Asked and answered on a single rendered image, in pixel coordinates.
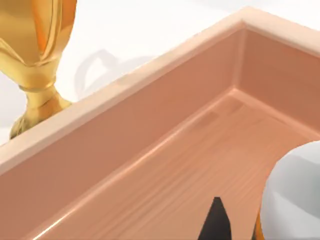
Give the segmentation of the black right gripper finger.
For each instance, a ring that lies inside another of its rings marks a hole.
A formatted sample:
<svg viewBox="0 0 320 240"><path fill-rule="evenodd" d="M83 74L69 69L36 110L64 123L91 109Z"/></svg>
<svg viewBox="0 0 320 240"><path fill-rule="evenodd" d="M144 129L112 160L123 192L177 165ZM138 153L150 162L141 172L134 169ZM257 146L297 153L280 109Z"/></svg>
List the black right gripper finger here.
<svg viewBox="0 0 320 240"><path fill-rule="evenodd" d="M220 197L214 197L197 240L232 240L231 224Z"/></svg>

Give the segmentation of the white and orange bottle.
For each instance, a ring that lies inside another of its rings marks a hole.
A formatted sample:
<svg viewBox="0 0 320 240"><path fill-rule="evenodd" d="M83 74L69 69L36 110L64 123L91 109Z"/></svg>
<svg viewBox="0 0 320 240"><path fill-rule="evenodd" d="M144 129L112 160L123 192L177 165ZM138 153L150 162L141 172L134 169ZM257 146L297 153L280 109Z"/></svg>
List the white and orange bottle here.
<svg viewBox="0 0 320 240"><path fill-rule="evenodd" d="M252 240L320 240L320 140L300 145L276 162Z"/></svg>

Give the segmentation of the shallow salmon-coloured box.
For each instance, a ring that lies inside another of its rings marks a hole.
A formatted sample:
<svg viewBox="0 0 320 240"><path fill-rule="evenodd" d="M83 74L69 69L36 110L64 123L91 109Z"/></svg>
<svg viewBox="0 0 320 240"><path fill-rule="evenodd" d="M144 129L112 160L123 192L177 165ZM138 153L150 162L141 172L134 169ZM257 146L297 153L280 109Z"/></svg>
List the shallow salmon-coloured box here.
<svg viewBox="0 0 320 240"><path fill-rule="evenodd" d="M320 31L252 7L0 147L0 240L233 240L290 149L320 140Z"/></svg>

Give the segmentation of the gold trophy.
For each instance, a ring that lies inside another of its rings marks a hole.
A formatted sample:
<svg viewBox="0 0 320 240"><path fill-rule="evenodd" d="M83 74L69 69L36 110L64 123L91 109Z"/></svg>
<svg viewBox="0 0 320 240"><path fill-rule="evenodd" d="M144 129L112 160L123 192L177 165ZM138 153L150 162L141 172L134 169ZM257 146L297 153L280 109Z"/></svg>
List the gold trophy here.
<svg viewBox="0 0 320 240"><path fill-rule="evenodd" d="M0 0L0 71L26 94L13 139L68 108L56 73L76 15L77 0Z"/></svg>

